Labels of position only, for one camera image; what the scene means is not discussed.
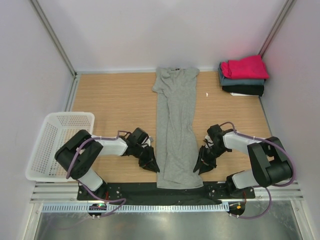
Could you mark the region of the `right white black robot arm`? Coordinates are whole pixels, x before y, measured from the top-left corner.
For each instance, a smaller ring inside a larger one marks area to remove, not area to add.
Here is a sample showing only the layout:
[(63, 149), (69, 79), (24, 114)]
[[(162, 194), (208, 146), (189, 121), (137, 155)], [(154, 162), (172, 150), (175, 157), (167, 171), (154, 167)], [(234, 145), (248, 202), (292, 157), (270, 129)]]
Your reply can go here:
[(207, 130), (204, 145), (200, 147), (193, 171), (207, 173), (217, 167), (217, 158), (226, 152), (236, 150), (248, 155), (249, 170), (227, 176), (225, 192), (231, 198), (238, 198), (243, 191), (254, 187), (285, 187), (296, 176), (293, 161), (277, 137), (259, 138), (237, 131), (234, 127), (223, 130), (219, 124)]

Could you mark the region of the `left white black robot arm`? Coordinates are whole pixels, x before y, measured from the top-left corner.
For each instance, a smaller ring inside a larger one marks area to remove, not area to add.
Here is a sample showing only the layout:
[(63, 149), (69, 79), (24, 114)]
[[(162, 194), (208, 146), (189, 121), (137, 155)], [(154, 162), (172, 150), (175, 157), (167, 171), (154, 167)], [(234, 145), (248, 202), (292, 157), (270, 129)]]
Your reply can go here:
[(66, 179), (80, 184), (82, 194), (95, 200), (107, 198), (108, 184), (93, 170), (92, 165), (101, 156), (133, 156), (140, 168), (159, 173), (154, 148), (149, 135), (137, 127), (133, 132), (117, 132), (115, 137), (102, 137), (79, 130), (54, 155), (54, 159), (66, 171)]

